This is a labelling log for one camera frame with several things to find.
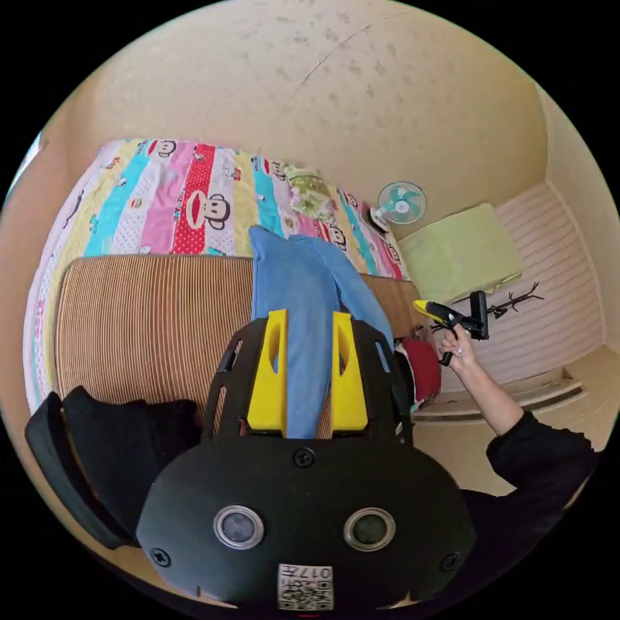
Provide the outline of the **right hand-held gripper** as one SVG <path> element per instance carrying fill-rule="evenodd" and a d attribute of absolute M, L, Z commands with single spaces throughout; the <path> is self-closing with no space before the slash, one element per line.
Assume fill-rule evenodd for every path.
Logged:
<path fill-rule="evenodd" d="M 452 329 L 460 324 L 470 333 L 472 339 L 484 340 L 484 301 L 470 301 L 469 315 L 428 300 L 415 300 L 414 305 L 420 314 L 432 319 L 436 326 Z"/>

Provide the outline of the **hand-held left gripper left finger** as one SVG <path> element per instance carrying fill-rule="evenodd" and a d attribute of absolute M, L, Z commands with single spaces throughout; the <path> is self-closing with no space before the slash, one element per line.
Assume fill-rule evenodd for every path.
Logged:
<path fill-rule="evenodd" d="M 287 336 L 288 310 L 271 311 L 264 322 L 247 412 L 252 431 L 287 430 Z"/>

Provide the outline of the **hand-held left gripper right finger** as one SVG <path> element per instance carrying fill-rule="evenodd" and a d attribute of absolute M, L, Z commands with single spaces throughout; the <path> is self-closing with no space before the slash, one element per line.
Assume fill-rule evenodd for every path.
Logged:
<path fill-rule="evenodd" d="M 333 313 L 331 430 L 364 431 L 366 401 L 351 315 Z"/>

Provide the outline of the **person's right hand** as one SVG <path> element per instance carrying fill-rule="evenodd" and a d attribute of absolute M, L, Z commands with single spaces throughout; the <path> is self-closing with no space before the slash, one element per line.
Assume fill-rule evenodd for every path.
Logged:
<path fill-rule="evenodd" d="M 439 360 L 450 357 L 448 367 L 457 375 L 471 369 L 476 364 L 475 352 L 470 333 L 457 324 L 452 329 L 439 331 Z"/>

